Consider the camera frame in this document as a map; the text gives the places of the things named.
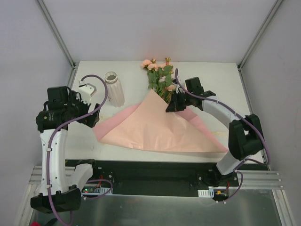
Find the pale pink rose stem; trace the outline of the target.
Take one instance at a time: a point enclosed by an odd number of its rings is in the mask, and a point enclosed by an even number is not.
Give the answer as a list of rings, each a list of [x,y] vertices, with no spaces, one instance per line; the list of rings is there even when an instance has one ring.
[[[163,76],[161,78],[161,83],[162,83],[162,96],[163,96],[163,92],[164,92],[164,89],[168,86],[170,86],[171,84],[176,84],[177,85],[177,82],[176,82],[176,79],[174,77],[174,75],[168,75],[168,76]]]

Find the small peach flower stem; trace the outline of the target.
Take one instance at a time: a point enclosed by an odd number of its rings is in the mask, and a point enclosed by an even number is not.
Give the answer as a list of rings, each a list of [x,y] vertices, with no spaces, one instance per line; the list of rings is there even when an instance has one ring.
[[[174,67],[170,63],[169,57],[165,58],[165,62],[158,64],[158,66],[159,66],[158,73],[159,73],[160,79],[159,79],[159,86],[158,86],[157,94],[162,98],[162,89],[163,88],[162,88],[161,78],[163,76],[174,75]]]

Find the pink wrapping paper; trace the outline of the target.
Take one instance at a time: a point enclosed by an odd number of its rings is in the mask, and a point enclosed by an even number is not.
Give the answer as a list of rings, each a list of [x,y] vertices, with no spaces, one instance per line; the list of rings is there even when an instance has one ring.
[[[191,109],[166,112],[167,103],[150,91],[140,103],[97,123],[99,143],[144,151],[226,153],[201,118]]]

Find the cream gold-lettered ribbon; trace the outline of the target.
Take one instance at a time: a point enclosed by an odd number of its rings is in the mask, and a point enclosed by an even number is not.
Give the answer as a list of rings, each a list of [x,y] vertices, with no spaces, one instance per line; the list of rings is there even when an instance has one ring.
[[[130,107],[112,117],[100,116],[99,122],[94,127],[94,133],[97,136],[97,138],[102,139],[106,134],[108,134],[111,130],[113,130],[126,118],[128,118],[133,113],[133,110],[135,110],[135,108]],[[193,125],[196,129],[198,129],[201,133],[205,134],[208,137],[218,137],[226,134],[226,132],[223,131],[209,130],[209,128],[204,124],[204,122],[201,121],[200,117],[192,111],[190,111],[189,109],[178,114],[191,125]]]

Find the peach double rose stem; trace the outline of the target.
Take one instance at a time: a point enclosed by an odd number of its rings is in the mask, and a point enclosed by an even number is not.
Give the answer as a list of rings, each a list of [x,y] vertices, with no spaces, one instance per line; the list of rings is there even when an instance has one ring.
[[[156,63],[156,60],[145,59],[141,64],[141,68],[144,69],[147,73],[148,82],[149,82],[148,89],[152,89],[157,93],[160,76],[158,73],[159,66]]]

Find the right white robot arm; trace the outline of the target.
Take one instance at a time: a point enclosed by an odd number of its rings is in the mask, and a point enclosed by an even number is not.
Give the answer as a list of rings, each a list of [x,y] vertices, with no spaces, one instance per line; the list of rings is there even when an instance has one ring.
[[[187,79],[185,84],[185,88],[180,86],[172,92],[166,112],[180,112],[194,106],[215,117],[229,130],[228,153],[203,176],[204,184],[222,186],[235,170],[264,148],[260,119],[255,114],[241,116],[222,103],[214,92],[204,91],[198,77]]]

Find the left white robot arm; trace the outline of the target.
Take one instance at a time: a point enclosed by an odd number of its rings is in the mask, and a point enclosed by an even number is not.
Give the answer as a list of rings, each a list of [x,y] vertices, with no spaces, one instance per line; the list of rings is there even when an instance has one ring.
[[[33,209],[42,213],[78,210],[85,182],[95,183],[99,179],[94,160],[79,161],[70,177],[65,173],[66,122],[75,119],[90,128],[96,125],[98,110],[82,118],[88,113],[95,92],[96,87],[89,83],[80,85],[78,91],[67,86],[47,89],[48,100],[36,117],[42,144],[42,176],[38,195],[30,200]]]

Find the white ribbed ceramic vase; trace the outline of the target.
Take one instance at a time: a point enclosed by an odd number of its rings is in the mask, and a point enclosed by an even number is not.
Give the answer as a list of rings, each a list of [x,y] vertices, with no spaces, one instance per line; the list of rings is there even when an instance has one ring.
[[[108,89],[108,98],[110,103],[114,107],[123,106],[125,98],[118,75],[115,72],[107,72],[104,78]]]

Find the aluminium frame extrusion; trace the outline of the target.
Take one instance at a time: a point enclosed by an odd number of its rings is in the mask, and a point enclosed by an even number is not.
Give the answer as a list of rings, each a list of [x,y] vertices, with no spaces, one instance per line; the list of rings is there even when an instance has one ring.
[[[75,167],[65,167],[67,179],[72,175]],[[285,186],[277,171],[239,170],[243,174],[241,189],[284,190]],[[30,177],[29,185],[40,185],[42,166],[35,166]],[[230,188],[237,188],[241,183],[241,175],[236,176]]]

